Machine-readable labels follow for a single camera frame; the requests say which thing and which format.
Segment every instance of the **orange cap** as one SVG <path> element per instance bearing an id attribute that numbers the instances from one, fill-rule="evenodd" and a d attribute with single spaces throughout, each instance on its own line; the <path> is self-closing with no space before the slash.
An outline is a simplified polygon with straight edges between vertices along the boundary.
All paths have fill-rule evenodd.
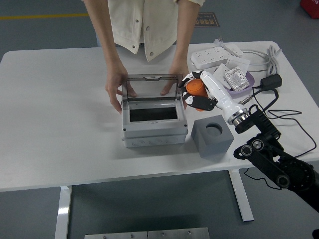
<path id="1" fill-rule="evenodd" d="M 186 85 L 186 90 L 193 96 L 204 96 L 208 98 L 207 91 L 201 79 L 193 79 L 190 82 L 188 82 Z"/>

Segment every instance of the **black power adapter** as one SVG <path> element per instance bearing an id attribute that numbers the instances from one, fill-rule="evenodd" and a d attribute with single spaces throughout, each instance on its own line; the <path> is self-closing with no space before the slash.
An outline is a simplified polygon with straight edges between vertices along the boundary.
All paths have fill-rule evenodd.
<path id="1" fill-rule="evenodd" d="M 260 86 L 255 87 L 256 89 L 262 89 L 262 91 L 274 90 L 282 85 L 283 79 L 280 75 L 275 74 L 268 76 L 260 80 Z"/>

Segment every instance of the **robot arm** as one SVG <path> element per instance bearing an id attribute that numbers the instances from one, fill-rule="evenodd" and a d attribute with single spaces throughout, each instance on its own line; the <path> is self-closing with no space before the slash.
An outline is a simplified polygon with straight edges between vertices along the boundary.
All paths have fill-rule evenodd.
<path id="1" fill-rule="evenodd" d="M 194 96 L 187 92 L 185 85 L 193 79 L 201 79 L 208 91 L 208 96 Z M 211 111 L 214 106 L 223 110 L 224 119 L 229 124 L 237 126 L 248 117 L 247 109 L 235 102 L 224 86 L 207 71 L 192 72 L 188 74 L 179 85 L 181 95 L 185 102 L 194 108 Z"/>
<path id="2" fill-rule="evenodd" d="M 187 92 L 185 85 L 193 79 L 203 81 L 209 98 Z M 222 109 L 224 119 L 235 126 L 237 133 L 243 133 L 255 125 L 261 133 L 237 148 L 234 157 L 249 160 L 280 188 L 295 192 L 319 212 L 319 174 L 311 165 L 284 152 L 284 148 L 277 141 L 281 133 L 261 110 L 257 108 L 253 114 L 249 114 L 247 109 L 234 102 L 223 85 L 206 71 L 188 74 L 179 87 L 189 106 L 207 111 L 214 106 Z M 274 157 L 277 156 L 280 158 L 275 162 Z"/>

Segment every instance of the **gray electrical box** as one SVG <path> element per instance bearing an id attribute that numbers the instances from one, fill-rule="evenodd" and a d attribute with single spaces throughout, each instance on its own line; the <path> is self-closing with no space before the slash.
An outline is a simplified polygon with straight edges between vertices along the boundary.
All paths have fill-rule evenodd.
<path id="1" fill-rule="evenodd" d="M 184 143 L 187 120 L 178 82 L 182 75 L 128 75 L 122 84 L 122 140 L 141 147 Z M 167 82 L 172 88 L 160 95 Z M 131 88 L 137 93 L 132 97 Z"/>

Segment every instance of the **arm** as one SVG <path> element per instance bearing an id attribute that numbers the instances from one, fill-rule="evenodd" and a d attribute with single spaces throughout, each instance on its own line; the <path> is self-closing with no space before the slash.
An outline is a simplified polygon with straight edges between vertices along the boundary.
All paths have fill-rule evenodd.
<path id="1" fill-rule="evenodd" d="M 194 31 L 200 5 L 189 0 L 178 1 L 177 19 L 177 42 L 173 62 L 169 69 L 170 74 L 182 73 L 186 76 L 189 73 L 187 66 L 187 53 L 191 36 Z M 166 84 L 161 95 L 166 95 L 172 85 Z"/>
<path id="2" fill-rule="evenodd" d="M 121 113 L 121 105 L 116 98 L 116 94 L 122 95 L 122 92 L 118 90 L 118 87 L 125 80 L 123 79 L 123 76 L 126 76 L 128 72 L 122 64 L 115 48 L 108 1 L 84 0 L 84 4 L 101 42 L 106 61 L 107 80 L 105 90 L 109 94 L 110 102 L 113 107 Z"/>

